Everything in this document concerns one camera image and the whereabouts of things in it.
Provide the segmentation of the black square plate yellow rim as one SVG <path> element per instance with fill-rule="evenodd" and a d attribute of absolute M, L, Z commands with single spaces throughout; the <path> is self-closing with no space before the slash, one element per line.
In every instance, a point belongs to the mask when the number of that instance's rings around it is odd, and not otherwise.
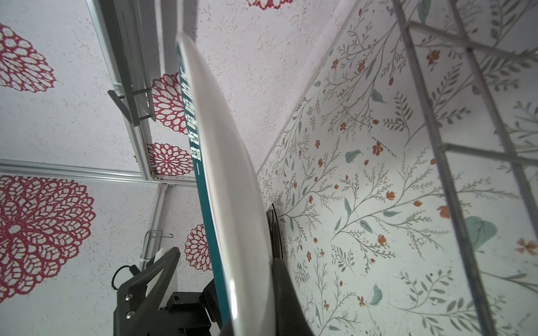
<path fill-rule="evenodd" d="M 266 215 L 268 219 L 273 257 L 275 259 L 283 259 L 282 236 L 274 204 L 271 204 Z"/>

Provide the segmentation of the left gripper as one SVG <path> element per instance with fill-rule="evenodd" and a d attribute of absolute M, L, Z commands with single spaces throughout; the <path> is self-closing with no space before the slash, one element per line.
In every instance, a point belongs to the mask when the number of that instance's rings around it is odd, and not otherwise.
<path fill-rule="evenodd" d="M 113 313 L 114 335 L 211 335 L 223 327 L 215 281 L 201 292 L 173 292 L 161 302 L 175 275 L 180 251 L 174 247 L 122 284 Z"/>

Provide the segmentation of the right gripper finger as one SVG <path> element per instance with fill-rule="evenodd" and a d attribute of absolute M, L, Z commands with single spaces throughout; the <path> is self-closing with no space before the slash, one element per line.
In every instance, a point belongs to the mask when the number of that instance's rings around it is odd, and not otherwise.
<path fill-rule="evenodd" d="M 273 260 L 272 276 L 276 335 L 313 336 L 283 259 Z"/>

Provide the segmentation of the round plate red rim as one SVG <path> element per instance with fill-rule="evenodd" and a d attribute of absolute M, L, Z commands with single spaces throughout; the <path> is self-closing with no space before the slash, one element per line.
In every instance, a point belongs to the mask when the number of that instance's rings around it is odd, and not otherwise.
<path fill-rule="evenodd" d="M 224 324 L 274 335 L 272 252 L 254 168 L 215 75 L 194 41 L 176 37 L 191 156 Z"/>

